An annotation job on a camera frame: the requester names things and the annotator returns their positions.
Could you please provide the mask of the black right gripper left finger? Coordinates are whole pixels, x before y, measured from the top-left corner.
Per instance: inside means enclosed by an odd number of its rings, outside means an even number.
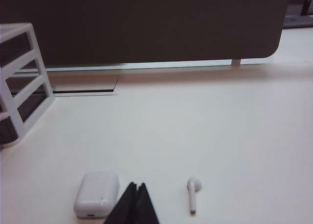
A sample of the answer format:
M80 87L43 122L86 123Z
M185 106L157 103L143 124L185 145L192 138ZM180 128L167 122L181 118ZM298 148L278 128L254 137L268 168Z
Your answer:
M137 186L131 182L110 212L104 224L133 224Z

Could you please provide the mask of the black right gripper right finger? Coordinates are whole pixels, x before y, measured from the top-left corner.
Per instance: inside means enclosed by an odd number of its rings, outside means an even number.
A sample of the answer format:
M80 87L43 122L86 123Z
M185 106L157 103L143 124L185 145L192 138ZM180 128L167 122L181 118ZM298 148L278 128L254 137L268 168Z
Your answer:
M159 224L157 214L145 183L142 183L137 191L137 223Z

